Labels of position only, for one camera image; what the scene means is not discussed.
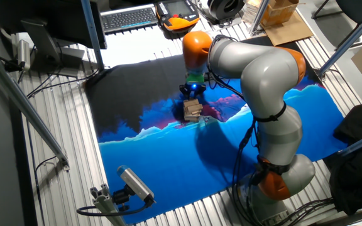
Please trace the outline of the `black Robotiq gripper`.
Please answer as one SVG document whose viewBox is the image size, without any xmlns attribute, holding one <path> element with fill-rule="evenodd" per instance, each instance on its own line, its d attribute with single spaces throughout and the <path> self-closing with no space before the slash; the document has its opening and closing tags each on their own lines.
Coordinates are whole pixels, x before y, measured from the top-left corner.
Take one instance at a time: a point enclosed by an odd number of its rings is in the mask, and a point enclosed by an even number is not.
<svg viewBox="0 0 362 226">
<path fill-rule="evenodd" d="M 188 99 L 191 93 L 200 97 L 206 91 L 206 85 L 204 83 L 186 83 L 185 85 L 180 85 L 179 90 L 185 99 Z"/>
</svg>

